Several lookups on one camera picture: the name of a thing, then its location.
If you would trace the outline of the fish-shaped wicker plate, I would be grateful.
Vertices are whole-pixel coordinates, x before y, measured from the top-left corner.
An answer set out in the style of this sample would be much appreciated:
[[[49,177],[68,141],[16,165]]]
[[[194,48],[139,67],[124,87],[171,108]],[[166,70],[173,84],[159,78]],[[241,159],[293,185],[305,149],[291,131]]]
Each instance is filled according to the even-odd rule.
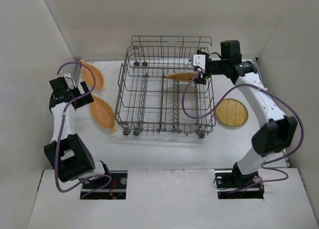
[[[83,64],[83,66],[81,67],[82,76],[87,85],[92,87],[94,85],[93,78],[95,78],[95,89],[98,89],[100,91],[104,90],[104,76],[102,72],[95,66],[87,63],[84,59],[81,59],[80,63]]]
[[[116,120],[112,107],[102,98],[96,95],[92,95],[92,97],[94,101],[91,103],[90,108],[95,122],[99,126],[109,129],[111,133],[116,132]]]

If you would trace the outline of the square orange wicker plate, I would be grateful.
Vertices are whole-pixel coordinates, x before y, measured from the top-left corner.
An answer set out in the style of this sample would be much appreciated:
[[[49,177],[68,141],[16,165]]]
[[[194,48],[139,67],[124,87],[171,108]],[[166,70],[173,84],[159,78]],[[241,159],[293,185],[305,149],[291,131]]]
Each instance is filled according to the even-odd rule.
[[[182,72],[182,73],[173,73],[168,74],[165,77],[169,80],[175,80],[180,82],[190,82],[192,78],[196,76],[195,72]]]

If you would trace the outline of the round yellow-green wicker plate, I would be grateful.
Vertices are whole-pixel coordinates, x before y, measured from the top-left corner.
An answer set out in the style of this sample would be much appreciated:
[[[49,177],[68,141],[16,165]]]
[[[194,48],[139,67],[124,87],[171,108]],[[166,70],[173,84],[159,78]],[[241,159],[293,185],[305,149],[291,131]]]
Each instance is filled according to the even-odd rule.
[[[241,101],[226,98],[217,106],[215,116],[224,126],[241,127],[248,121],[249,112]]]

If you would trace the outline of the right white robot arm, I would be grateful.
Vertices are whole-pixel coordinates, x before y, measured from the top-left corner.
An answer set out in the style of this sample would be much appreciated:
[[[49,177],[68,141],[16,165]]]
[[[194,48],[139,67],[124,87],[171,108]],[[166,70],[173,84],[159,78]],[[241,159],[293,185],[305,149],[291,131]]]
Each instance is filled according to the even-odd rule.
[[[233,83],[235,89],[243,94],[253,110],[259,130],[252,136],[251,149],[236,162],[231,172],[233,188],[255,185],[253,178],[258,169],[271,156],[288,148],[299,125],[296,116],[287,116],[273,101],[274,96],[264,87],[258,71],[251,61],[243,61],[238,40],[220,43],[218,60],[197,50],[191,64],[197,74],[194,81],[204,84],[212,75],[224,75]]]

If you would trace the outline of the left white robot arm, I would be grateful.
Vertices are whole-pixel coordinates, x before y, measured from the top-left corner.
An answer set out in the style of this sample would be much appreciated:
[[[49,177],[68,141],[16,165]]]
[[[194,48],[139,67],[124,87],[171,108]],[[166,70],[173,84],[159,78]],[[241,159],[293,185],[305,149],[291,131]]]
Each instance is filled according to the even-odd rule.
[[[54,169],[58,191],[71,191],[70,188],[62,189],[60,186],[69,181],[76,181],[75,187],[97,181],[107,186],[112,177],[106,164],[102,165],[103,173],[95,174],[95,160],[75,132],[77,109],[94,102],[91,91],[85,82],[75,85],[74,80],[68,76],[59,76],[49,83],[53,90],[49,100],[49,109],[53,115],[53,136],[44,147],[44,154]]]

